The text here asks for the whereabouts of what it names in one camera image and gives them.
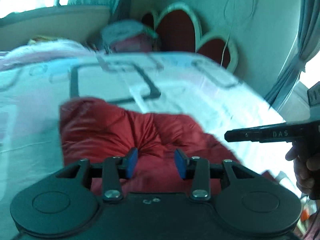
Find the person's right hand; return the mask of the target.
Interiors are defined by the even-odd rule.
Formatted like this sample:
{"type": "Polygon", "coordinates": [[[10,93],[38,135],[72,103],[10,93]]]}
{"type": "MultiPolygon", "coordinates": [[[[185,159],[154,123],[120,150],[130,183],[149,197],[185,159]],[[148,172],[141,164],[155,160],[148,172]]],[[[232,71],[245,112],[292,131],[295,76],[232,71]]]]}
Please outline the person's right hand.
{"type": "Polygon", "coordinates": [[[286,154],[287,161],[293,161],[297,187],[307,195],[319,192],[319,154],[312,153],[312,157],[305,158],[308,146],[302,142],[293,142],[286,154]]]}

